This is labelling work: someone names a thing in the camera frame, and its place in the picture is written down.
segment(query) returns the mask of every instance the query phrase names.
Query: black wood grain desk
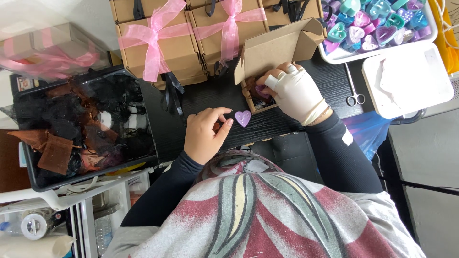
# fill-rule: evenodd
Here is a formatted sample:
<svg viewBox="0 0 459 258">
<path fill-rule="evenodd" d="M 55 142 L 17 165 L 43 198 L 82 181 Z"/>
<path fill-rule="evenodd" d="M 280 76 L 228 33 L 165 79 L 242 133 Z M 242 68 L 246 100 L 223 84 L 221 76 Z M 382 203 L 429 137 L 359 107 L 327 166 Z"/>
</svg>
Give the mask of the black wood grain desk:
<svg viewBox="0 0 459 258">
<path fill-rule="evenodd" d="M 351 95 L 351 89 L 344 64 L 330 65 L 323 61 L 318 51 L 311 60 L 297 62 L 297 64 L 302 65 L 311 75 L 322 96 L 333 110 L 341 118 L 347 118 L 374 110 L 362 76 L 362 62 L 349 63 L 356 91 L 366 97 L 363 105 L 354 107 L 346 104 L 346 98 Z M 177 114 L 172 115 L 163 111 L 161 108 L 162 92 L 146 82 L 141 82 L 141 88 L 158 161 L 160 163 L 172 161 L 183 150 L 186 128 Z M 234 112 L 248 110 L 241 86 L 234 84 L 232 74 L 220 79 L 209 79 L 200 84 L 185 86 L 185 93 L 182 96 L 185 117 L 207 107 L 227 107 L 233 109 Z M 234 118 L 234 112 L 226 115 L 226 118 Z M 299 122 L 285 115 L 278 107 L 269 109 L 252 116 L 250 123 L 245 128 L 235 122 L 221 150 L 301 129 L 303 126 Z"/>
</svg>

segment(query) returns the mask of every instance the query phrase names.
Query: hand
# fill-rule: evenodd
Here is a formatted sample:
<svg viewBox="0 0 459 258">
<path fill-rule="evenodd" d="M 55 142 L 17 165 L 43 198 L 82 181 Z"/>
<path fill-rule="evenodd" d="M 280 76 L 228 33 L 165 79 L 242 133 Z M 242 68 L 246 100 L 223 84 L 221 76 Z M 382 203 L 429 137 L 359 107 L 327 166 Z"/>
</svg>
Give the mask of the hand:
<svg viewBox="0 0 459 258">
<path fill-rule="evenodd" d="M 217 154 L 233 125 L 233 120 L 226 120 L 223 114 L 231 111 L 225 107 L 207 108 L 188 116 L 184 150 L 190 158 L 204 165 Z M 217 119 L 224 124 L 215 134 L 212 128 Z"/>
<path fill-rule="evenodd" d="M 320 118 L 314 123 L 317 124 L 333 113 L 314 80 L 300 65 L 285 62 L 277 69 L 267 71 L 256 84 L 268 86 L 262 92 L 273 96 L 279 108 L 303 126 Z"/>
</svg>

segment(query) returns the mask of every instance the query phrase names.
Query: black sleeve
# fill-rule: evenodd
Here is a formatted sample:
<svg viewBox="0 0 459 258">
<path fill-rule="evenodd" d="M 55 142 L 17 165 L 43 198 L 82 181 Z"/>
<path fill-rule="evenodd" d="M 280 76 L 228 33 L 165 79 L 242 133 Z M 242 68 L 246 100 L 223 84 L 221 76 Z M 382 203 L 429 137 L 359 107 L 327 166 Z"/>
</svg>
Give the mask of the black sleeve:
<svg viewBox="0 0 459 258">
<path fill-rule="evenodd" d="M 204 166 L 185 151 L 138 199 L 121 223 L 122 227 L 161 226 L 190 189 Z"/>
<path fill-rule="evenodd" d="M 380 193 L 382 186 L 375 169 L 355 141 L 342 139 L 346 126 L 338 115 L 307 126 L 309 141 L 325 185 L 335 191 Z"/>
</svg>

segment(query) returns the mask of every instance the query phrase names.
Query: plastic bottle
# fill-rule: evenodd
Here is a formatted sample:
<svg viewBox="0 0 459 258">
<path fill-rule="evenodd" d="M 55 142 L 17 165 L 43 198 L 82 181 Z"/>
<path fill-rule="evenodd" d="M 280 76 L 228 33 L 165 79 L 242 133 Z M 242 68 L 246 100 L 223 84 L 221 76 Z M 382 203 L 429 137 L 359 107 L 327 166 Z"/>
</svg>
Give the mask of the plastic bottle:
<svg viewBox="0 0 459 258">
<path fill-rule="evenodd" d="M 97 243 L 97 253 L 101 257 L 112 241 L 112 223 L 108 216 L 95 220 L 95 241 Z"/>
<path fill-rule="evenodd" d="M 20 221 L 2 222 L 0 223 L 0 231 L 5 232 L 9 236 L 23 236 Z"/>
</svg>

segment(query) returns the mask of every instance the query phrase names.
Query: gold bracelet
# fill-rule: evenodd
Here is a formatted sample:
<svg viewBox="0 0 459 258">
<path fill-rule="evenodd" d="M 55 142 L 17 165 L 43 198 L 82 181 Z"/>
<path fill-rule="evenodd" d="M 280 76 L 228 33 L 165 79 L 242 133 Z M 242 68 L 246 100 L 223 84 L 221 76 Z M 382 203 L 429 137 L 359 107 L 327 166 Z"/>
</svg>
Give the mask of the gold bracelet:
<svg viewBox="0 0 459 258">
<path fill-rule="evenodd" d="M 318 118 L 316 118 L 312 123 L 308 124 L 307 126 L 313 125 L 315 122 L 321 119 L 330 109 L 331 109 L 331 106 L 327 105 L 327 109 L 325 109 L 325 111 Z"/>
</svg>

